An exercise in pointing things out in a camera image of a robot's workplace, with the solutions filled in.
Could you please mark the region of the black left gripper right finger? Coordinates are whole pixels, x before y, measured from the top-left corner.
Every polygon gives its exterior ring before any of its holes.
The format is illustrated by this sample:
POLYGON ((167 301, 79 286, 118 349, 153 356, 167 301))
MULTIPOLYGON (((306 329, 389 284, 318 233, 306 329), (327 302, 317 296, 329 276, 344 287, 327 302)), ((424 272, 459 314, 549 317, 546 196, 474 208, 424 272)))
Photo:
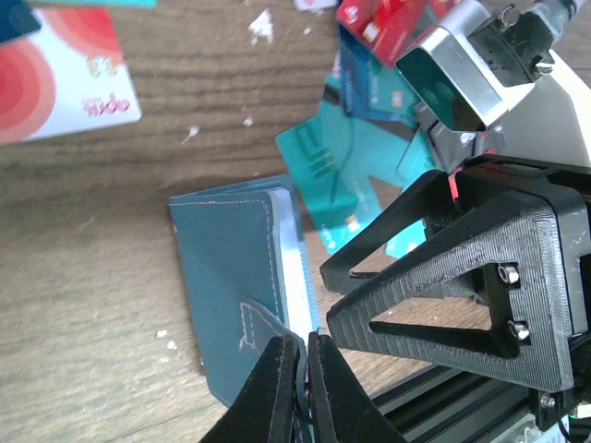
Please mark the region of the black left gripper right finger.
POLYGON ((308 393, 317 442, 403 442, 328 335, 308 336, 308 393))

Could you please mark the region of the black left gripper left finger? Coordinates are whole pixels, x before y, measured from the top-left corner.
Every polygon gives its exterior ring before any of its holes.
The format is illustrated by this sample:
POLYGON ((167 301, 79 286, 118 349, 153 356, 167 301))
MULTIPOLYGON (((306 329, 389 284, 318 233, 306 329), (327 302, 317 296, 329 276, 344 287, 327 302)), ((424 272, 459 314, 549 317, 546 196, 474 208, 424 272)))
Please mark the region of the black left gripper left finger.
POLYGON ((296 371, 299 342, 273 337, 234 403, 201 439, 203 442, 297 442, 296 371))

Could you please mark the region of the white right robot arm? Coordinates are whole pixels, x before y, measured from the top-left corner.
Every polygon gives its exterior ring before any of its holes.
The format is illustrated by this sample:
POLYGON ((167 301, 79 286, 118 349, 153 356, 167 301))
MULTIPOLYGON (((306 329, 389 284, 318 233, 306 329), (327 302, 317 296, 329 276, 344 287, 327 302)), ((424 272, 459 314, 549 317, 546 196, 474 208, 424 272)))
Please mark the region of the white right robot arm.
POLYGON ((558 392, 590 334, 590 90, 562 61, 504 119, 506 156, 421 175, 320 269, 336 345, 558 392), (388 323, 403 301, 477 294, 489 329, 388 323))

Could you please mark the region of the blue leather card holder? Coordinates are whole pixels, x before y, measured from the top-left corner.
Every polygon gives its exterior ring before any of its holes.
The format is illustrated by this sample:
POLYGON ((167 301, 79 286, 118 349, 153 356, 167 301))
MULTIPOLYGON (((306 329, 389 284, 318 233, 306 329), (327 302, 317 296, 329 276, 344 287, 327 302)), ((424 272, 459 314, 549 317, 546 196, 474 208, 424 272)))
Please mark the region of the blue leather card holder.
POLYGON ((296 187, 276 175, 169 208, 208 388, 229 406, 270 338, 320 327, 296 187))

